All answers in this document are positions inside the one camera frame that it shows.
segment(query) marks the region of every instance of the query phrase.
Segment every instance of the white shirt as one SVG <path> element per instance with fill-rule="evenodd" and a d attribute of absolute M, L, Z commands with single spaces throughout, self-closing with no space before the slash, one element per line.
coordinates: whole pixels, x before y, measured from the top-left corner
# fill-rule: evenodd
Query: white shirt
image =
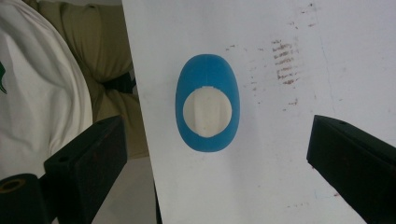
<path fill-rule="evenodd" d="M 0 62 L 0 179 L 40 177 L 92 124 L 86 82 L 62 37 L 22 1 L 0 0 Z"/>

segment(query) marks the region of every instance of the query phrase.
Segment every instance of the green logo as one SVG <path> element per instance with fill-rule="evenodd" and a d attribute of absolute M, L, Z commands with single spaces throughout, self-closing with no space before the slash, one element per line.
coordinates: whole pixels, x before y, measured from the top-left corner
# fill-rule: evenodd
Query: green logo
<path fill-rule="evenodd" d="M 3 93 L 7 94 L 7 91 L 6 91 L 6 89 L 4 89 L 4 87 L 3 87 L 3 82 L 2 82 L 2 80 L 3 80 L 3 75 L 4 75 L 5 73 L 6 73 L 6 68 L 4 68 L 3 64 L 0 62 L 0 90 L 1 90 Z"/>

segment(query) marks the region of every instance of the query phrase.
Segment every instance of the blue oval object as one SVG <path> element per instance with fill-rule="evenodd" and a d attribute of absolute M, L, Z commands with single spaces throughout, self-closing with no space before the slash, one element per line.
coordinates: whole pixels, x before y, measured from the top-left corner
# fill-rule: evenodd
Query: blue oval object
<path fill-rule="evenodd" d="M 202 87 L 213 87 L 231 103 L 231 119 L 226 128 L 211 137 L 202 137 L 189 128 L 183 116 L 187 98 Z M 184 65 L 177 83 L 176 119 L 184 142 L 194 150 L 215 152 L 227 147 L 235 137 L 239 124 L 239 92 L 231 66 L 220 56 L 202 54 L 192 57 Z"/>

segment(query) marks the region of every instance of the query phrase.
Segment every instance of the white sheet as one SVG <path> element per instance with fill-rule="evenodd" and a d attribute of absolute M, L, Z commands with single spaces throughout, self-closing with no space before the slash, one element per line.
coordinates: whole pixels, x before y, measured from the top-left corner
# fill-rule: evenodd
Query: white sheet
<path fill-rule="evenodd" d="M 364 223 L 306 162 L 315 114 L 396 146 L 396 3 L 123 1 L 163 223 Z M 184 63 L 218 54 L 241 119 L 217 153 L 175 119 Z"/>

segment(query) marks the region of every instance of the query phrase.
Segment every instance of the black object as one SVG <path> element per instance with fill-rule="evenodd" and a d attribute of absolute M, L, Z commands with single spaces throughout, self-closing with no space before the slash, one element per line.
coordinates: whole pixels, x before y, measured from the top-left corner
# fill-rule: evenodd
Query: black object
<path fill-rule="evenodd" d="M 315 116 L 307 159 L 367 223 L 396 223 L 396 148 Z"/>
<path fill-rule="evenodd" d="M 158 203 L 158 195 L 157 195 L 157 189 L 155 188 L 155 183 L 154 183 L 154 193 L 155 193 L 155 217 L 157 220 L 157 224 L 163 224 L 163 218 L 161 217 L 161 210 L 160 210 L 160 204 Z"/>
<path fill-rule="evenodd" d="M 104 119 L 44 162 L 0 181 L 0 223 L 91 223 L 127 161 L 121 117 Z"/>

